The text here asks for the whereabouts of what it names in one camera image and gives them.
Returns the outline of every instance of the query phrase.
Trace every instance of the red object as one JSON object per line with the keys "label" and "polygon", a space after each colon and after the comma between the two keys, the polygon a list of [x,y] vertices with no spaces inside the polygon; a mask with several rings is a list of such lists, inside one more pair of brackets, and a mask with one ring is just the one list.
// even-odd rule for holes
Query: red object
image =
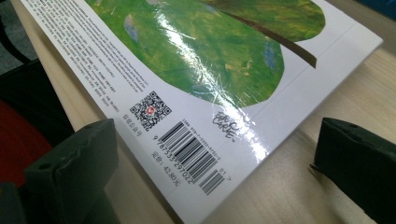
{"label": "red object", "polygon": [[35,127],[0,100],[0,181],[20,187],[23,170],[51,149]]}

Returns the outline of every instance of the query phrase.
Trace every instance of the add-on barcode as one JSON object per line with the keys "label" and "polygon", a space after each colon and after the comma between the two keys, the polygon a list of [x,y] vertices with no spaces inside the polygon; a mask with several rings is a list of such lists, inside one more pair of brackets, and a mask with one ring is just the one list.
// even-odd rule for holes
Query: add-on barcode
{"label": "add-on barcode", "polygon": [[[194,184],[218,162],[183,122],[176,124],[159,141],[189,173]],[[221,179],[224,179],[221,174],[212,173],[199,186],[209,194],[222,182]]]}

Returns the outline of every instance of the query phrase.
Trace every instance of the qr code center logo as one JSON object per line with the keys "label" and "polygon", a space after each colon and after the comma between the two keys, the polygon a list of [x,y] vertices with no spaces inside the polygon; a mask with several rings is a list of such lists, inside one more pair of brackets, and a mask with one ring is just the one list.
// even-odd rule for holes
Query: qr code center logo
{"label": "qr code center logo", "polygon": [[147,132],[172,112],[155,91],[134,105],[130,111]]}

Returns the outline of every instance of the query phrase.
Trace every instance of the light wood surface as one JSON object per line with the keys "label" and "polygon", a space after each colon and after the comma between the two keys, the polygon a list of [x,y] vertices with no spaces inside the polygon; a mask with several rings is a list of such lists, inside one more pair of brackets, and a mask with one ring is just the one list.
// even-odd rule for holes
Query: light wood surface
{"label": "light wood surface", "polygon": [[[73,127],[104,119],[20,0],[11,0]],[[396,143],[396,22],[351,0],[329,0],[384,38],[363,63],[206,221],[374,223],[329,179],[309,169],[323,117],[356,123]],[[106,188],[121,223],[173,223],[177,216],[122,142]]]}

